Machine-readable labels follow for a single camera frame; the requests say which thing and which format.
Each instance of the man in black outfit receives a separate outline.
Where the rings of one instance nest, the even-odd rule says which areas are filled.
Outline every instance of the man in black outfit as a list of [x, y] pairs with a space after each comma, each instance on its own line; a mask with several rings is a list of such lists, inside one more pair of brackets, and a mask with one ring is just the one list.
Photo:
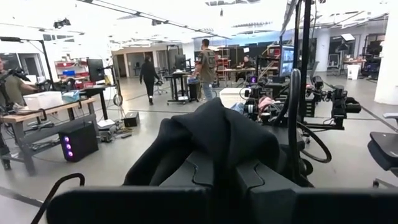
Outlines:
[[139, 74], [139, 83], [142, 84], [142, 78], [144, 77], [144, 83], [147, 88], [147, 94], [149, 99], [149, 104], [152, 106], [154, 104], [154, 84], [155, 78], [158, 80], [160, 79], [159, 76], [156, 74], [155, 66], [150, 61], [150, 56], [145, 56], [145, 62], [142, 64], [141, 72]]
[[[253, 67], [253, 64], [252, 64], [251, 61], [249, 60], [249, 57], [248, 57], [248, 56], [245, 56], [245, 57], [243, 58], [243, 63], [241, 63], [240, 66], [241, 66], [242, 68], [252, 68], [252, 67]], [[239, 72], [238, 74], [236, 74], [235, 82], [238, 82], [238, 80], [239, 80], [240, 78], [245, 79], [245, 78], [246, 78], [246, 74], [247, 74], [246, 72]]]

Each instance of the man in olive shirt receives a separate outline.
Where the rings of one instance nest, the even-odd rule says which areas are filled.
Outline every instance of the man in olive shirt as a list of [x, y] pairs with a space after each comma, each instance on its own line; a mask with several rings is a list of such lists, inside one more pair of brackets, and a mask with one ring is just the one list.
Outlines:
[[[4, 64], [3, 61], [0, 58], [0, 78], [3, 75], [7, 75], [7, 71], [4, 70]], [[25, 90], [29, 90], [31, 92], [33, 92], [35, 90], [35, 88], [26, 85], [20, 78], [17, 78], [15, 76], [8, 76], [6, 78], [6, 82], [5, 82], [5, 86], [6, 86], [6, 92], [8, 97], [10, 98], [10, 101], [13, 103], [17, 103], [21, 106], [24, 106], [24, 98], [22, 97], [22, 92], [21, 89], [25, 89]], [[0, 93], [0, 105], [5, 106], [6, 104], [6, 100], [4, 99], [4, 96], [2, 95], [2, 93]]]
[[208, 39], [202, 40], [201, 52], [198, 56], [198, 63], [194, 72], [194, 76], [198, 75], [200, 77], [201, 86], [207, 101], [213, 99], [211, 85], [216, 73], [216, 54], [208, 48], [209, 43], [210, 41]]

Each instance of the chair armrest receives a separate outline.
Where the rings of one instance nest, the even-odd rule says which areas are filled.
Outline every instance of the chair armrest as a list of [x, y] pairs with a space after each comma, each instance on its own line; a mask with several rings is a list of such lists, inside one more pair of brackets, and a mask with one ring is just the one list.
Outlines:
[[398, 113], [385, 113], [385, 114], [383, 114], [383, 117], [386, 119], [389, 119], [389, 118], [398, 119]]

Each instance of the caster wheel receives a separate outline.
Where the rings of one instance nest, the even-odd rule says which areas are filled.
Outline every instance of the caster wheel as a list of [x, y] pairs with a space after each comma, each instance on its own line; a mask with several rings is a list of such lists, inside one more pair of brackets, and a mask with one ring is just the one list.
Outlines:
[[11, 163], [10, 162], [5, 162], [4, 163], [4, 169], [5, 170], [11, 170]]
[[380, 184], [379, 184], [379, 182], [378, 182], [377, 180], [374, 180], [374, 181], [373, 181], [373, 187], [374, 187], [374, 188], [378, 188], [379, 185], [380, 185]]

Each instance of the man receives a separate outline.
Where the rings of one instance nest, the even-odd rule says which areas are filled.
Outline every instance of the man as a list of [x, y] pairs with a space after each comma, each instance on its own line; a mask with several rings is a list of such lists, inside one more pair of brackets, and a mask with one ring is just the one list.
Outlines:
[[[4, 70], [4, 64], [3, 61], [0, 58], [0, 78], [3, 75], [7, 75], [7, 71]], [[22, 97], [22, 92], [21, 90], [28, 90], [31, 92], [35, 91], [35, 88], [26, 85], [20, 78], [17, 78], [13, 75], [10, 75], [6, 78], [5, 82], [6, 86], [6, 92], [8, 97], [10, 98], [10, 101], [13, 103], [17, 103], [21, 106], [25, 105], [24, 98]], [[6, 100], [4, 99], [4, 96], [2, 93], [0, 93], [0, 105], [5, 106]]]
[[[249, 60], [248, 56], [244, 56], [243, 58], [243, 63], [240, 64], [240, 66], [242, 68], [252, 68], [253, 64], [251, 63], [251, 61]], [[238, 74], [236, 74], [235, 76], [235, 82], [238, 82], [238, 80], [240, 78], [246, 79], [246, 72], [239, 72]]]
[[216, 54], [209, 49], [210, 41], [203, 39], [201, 42], [201, 52], [198, 56], [198, 63], [194, 71], [194, 76], [199, 76], [201, 87], [207, 101], [213, 99], [211, 85], [215, 77]]

